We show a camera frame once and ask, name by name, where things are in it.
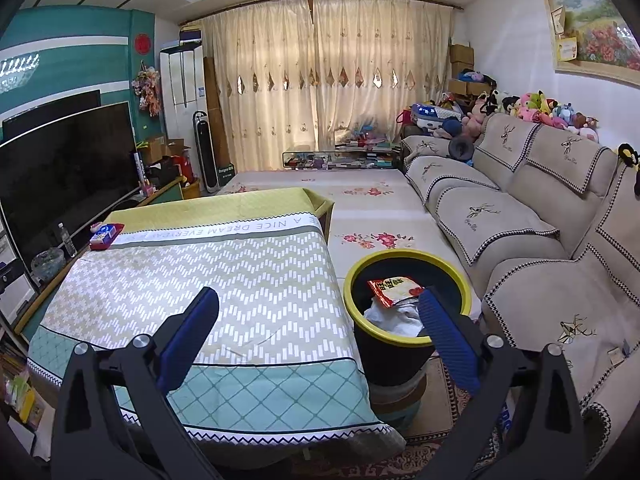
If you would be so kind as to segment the plush toy pile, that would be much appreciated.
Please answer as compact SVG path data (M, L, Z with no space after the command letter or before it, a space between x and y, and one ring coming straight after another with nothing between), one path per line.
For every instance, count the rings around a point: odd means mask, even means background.
M406 108L398 117L401 123L400 136L432 136L436 139L452 140L466 136L473 142L480 140L488 119L495 114L515 117L524 122L568 130L578 136L599 143L598 120L576 112L570 103L550 99L542 90L527 92L520 96L501 92L493 81L480 85L482 92L474 96L471 108L463 114L462 96L446 92L438 104L416 104Z

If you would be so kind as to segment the framed flower painting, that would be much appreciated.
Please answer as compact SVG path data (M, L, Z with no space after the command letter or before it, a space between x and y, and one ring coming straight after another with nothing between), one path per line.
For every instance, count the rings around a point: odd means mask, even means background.
M544 0L554 70L637 87L639 45L612 0Z

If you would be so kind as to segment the red blue tissue box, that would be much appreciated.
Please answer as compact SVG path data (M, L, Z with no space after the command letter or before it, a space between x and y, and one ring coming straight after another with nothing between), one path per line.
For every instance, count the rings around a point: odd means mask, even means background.
M89 240L91 250L107 250L124 229L122 223L102 223Z

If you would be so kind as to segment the black flat television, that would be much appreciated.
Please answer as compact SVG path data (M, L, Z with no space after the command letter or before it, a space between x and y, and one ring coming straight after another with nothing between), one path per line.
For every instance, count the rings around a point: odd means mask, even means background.
M129 104L55 119L1 145L1 212L25 264L139 189Z

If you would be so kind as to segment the paper flower wall decoration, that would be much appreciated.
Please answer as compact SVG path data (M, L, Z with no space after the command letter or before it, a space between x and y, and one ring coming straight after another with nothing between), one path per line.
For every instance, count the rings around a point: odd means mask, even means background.
M139 110L148 113L150 117L160 116L160 72L154 66L141 62L140 70L131 81L131 88L138 100Z

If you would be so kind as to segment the white drawer unit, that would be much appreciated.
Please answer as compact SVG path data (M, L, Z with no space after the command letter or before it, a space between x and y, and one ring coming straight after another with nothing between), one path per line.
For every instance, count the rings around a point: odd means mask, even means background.
M1 221L0 243L1 314L9 326L14 327L36 298L36 290L4 221Z

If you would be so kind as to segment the clear water bottle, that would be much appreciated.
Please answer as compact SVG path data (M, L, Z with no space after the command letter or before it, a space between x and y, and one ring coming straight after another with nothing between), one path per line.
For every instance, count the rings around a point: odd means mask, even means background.
M60 230L61 240L63 246L65 247L67 255L70 258L75 258L77 256L77 249L74 245L72 237L70 236L70 232L68 232L68 229L66 229L66 226L64 226L63 222L60 222L58 224L58 229Z

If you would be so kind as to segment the low glass shelf clutter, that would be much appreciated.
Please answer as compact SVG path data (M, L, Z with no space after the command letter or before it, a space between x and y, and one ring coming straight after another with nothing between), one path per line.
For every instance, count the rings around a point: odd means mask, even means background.
M334 148L308 148L297 145L282 153L282 166L293 170L398 169L400 145L383 133L366 127L346 133Z

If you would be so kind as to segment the cream curtains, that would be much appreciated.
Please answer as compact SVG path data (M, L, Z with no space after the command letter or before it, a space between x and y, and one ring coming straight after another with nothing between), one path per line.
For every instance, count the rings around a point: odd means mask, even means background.
M297 145L334 148L444 90L454 9L420 0L268 0L196 21L232 164L275 170Z

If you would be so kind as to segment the cardboard boxes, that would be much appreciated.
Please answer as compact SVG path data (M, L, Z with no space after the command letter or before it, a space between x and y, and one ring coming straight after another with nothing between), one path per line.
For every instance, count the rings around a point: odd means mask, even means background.
M475 68L474 49L464 44L449 46L450 77L447 90L457 96L480 96L497 88L494 78Z

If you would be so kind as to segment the beige sofa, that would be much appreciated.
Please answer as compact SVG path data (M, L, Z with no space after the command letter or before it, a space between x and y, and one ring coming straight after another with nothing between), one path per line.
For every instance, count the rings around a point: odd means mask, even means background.
M432 136L408 136L402 154L488 330L518 348L563 350L588 467L637 444L637 170L584 136L505 114L486 120L469 162Z

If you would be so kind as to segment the yellow rimmed dark trash bin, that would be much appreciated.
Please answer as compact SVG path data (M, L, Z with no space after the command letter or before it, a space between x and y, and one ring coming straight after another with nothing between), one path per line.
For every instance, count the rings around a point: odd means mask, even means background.
M372 387L392 388L418 379L434 352L419 315L419 296L463 314L473 292L465 275L442 258L415 249L390 249L359 260L348 271L343 297L354 322L364 376Z

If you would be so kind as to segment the patterned table cloth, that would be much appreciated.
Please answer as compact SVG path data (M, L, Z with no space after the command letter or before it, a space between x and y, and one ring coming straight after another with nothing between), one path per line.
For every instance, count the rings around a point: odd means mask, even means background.
M216 464L402 451L370 405L329 254L332 210L309 188L274 188L115 212L111 245L72 265L30 338L38 392L58 403L76 352L131 348Z

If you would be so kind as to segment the black tower fan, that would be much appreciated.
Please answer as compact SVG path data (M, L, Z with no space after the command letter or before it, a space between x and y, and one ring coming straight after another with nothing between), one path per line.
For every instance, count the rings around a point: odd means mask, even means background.
M202 173L202 181L209 194L219 190L218 170L212 134L210 133L208 116L197 110L193 115L193 128L198 160Z

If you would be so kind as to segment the glass ashtray bowl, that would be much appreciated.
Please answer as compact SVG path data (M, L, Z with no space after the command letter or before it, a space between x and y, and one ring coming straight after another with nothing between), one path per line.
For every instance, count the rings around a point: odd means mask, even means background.
M35 279L44 284L52 281L63 270L65 263L65 254L62 249L52 247L36 255L30 267Z

